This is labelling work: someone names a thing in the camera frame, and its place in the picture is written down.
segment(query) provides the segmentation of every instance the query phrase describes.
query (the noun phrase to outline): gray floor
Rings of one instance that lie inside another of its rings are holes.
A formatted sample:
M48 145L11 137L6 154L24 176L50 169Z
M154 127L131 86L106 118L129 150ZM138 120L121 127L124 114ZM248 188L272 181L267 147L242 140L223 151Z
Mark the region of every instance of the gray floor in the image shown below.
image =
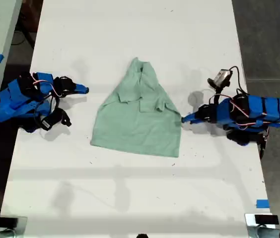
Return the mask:
M248 91L280 97L280 0L233 4ZM11 47L8 64L30 64L31 58L25 42ZM280 218L280 129L271 130L262 166L271 210Z

